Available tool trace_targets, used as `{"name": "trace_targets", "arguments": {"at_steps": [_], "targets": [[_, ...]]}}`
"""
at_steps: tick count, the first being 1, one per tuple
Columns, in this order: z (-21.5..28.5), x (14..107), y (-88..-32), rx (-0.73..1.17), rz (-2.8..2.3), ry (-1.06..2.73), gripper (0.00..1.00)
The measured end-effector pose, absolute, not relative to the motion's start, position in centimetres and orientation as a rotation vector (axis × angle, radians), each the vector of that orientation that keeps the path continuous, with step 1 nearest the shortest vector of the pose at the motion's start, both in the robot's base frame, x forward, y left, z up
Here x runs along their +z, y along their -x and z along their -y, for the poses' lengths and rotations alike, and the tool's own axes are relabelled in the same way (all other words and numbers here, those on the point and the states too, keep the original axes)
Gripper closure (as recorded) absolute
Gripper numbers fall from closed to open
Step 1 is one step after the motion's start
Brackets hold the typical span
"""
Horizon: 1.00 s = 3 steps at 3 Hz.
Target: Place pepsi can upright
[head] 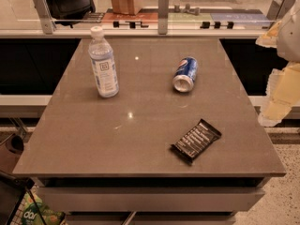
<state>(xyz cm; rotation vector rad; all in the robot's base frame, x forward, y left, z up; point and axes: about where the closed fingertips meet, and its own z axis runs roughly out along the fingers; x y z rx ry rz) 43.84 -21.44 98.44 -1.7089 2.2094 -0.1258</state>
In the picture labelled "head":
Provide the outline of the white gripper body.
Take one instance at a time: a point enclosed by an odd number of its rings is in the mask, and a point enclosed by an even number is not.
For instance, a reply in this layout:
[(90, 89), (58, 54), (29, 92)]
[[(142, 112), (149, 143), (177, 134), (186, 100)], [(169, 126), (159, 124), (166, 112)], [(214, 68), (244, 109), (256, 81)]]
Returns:
[(300, 62), (300, 0), (284, 15), (277, 34), (277, 55)]

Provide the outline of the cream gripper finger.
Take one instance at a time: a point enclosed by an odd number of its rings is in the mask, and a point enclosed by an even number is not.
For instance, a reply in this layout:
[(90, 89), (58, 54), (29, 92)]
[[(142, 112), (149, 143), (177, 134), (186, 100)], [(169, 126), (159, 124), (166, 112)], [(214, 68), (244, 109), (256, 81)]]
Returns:
[(280, 25), (281, 21), (278, 21), (272, 25), (267, 32), (256, 39), (256, 44), (264, 48), (276, 48)]
[(289, 62), (282, 69), (273, 68), (268, 78), (266, 97), (262, 101), (259, 123), (274, 127), (300, 100), (300, 64)]

